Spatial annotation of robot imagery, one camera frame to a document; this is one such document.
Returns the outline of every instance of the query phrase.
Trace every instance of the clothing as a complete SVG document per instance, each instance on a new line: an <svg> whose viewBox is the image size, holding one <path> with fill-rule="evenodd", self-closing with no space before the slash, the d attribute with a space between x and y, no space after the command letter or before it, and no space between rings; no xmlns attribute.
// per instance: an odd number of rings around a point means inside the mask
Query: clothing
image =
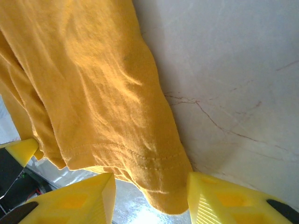
<svg viewBox="0 0 299 224"><path fill-rule="evenodd" d="M0 29L0 91L37 157L114 172L160 211L188 208L192 168L131 0L2 0Z"/></svg>

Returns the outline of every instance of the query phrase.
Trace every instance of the stitching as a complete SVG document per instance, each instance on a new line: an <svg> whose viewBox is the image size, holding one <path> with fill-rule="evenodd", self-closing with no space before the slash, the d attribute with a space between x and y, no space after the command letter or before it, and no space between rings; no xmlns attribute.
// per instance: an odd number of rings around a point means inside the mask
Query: stitching
<svg viewBox="0 0 299 224"><path fill-rule="evenodd" d="M126 154L124 154L124 153L122 153L122 152L119 152L119 151L110 151L110 150L105 150L105 151L109 151L109 152L111 152L111 153L118 153L118 154L121 154L121 155L126 155ZM87 154L88 152L81 152L81 153L76 153L76 154L73 154L73 155L71 155L71 156L78 156L78 155L81 155L81 154ZM129 157L127 157L127 159L128 160L130 160L131 162L133 162L133 163L135 163L132 159L130 159ZM174 168L174 167L177 167L178 165L181 165L181 164L183 164L184 162L180 162L180 163L176 163L174 166L172 166L172 167L168 167L168 168L149 168L149 167L144 167L144 166L140 166L140 165L138 165L139 167L141 167L141 168L144 168L144 169L153 169L153 170L168 170L168 169L172 169L172 168Z"/></svg>
<svg viewBox="0 0 299 224"><path fill-rule="evenodd" d="M138 155L136 152L133 152L132 150L128 149L125 146L121 146L121 145L117 145L117 144L107 144L107 143L84 144L84 145L81 145L81 146L76 146L74 148L68 149L68 150L66 150L66 152L71 151L71 150L73 150L75 148L79 148L79 147L83 147L83 146L89 146L89 145L92 145L92 146L96 146L96 145L116 146L116 147L124 148L124 149L128 150L131 154L135 155L138 158L151 159L151 160L167 160L167 159L171 159L173 157L177 157L177 156L179 156L179 155L182 154L182 152L181 152L181 153L178 153L178 154L175 154L175 155L166 156L166 157L162 157L162 158L151 158L151 157L146 157L146 156Z"/></svg>

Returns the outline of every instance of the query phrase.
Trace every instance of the yellow plastic part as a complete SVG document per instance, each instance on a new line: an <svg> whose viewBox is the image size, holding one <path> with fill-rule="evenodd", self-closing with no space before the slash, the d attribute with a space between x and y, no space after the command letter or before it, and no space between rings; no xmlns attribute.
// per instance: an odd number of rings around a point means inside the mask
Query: yellow plastic part
<svg viewBox="0 0 299 224"><path fill-rule="evenodd" d="M26 166L38 147L38 142L35 139L14 141L0 145L0 148L5 148L22 167Z"/></svg>
<svg viewBox="0 0 299 224"><path fill-rule="evenodd" d="M110 224L115 179L104 173L32 198L38 202L20 224Z"/></svg>
<svg viewBox="0 0 299 224"><path fill-rule="evenodd" d="M198 172L188 177L192 224L291 224L266 202L268 194Z"/></svg>

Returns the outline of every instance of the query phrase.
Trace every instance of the fabric fold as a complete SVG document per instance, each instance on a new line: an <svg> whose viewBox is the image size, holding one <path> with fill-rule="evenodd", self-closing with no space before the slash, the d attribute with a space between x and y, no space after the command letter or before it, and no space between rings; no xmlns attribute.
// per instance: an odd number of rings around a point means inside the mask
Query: fabric fold
<svg viewBox="0 0 299 224"><path fill-rule="evenodd" d="M0 10L1 94L13 120L31 124L38 155L114 172L158 210L184 212L192 168L131 0L3 1Z"/></svg>

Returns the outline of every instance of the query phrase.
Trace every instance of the marble surface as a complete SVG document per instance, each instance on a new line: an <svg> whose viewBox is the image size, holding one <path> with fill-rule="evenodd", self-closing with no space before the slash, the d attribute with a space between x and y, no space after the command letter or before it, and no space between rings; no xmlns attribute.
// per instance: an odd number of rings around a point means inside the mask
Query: marble surface
<svg viewBox="0 0 299 224"><path fill-rule="evenodd" d="M195 170L299 207L299 2L134 0Z"/></svg>

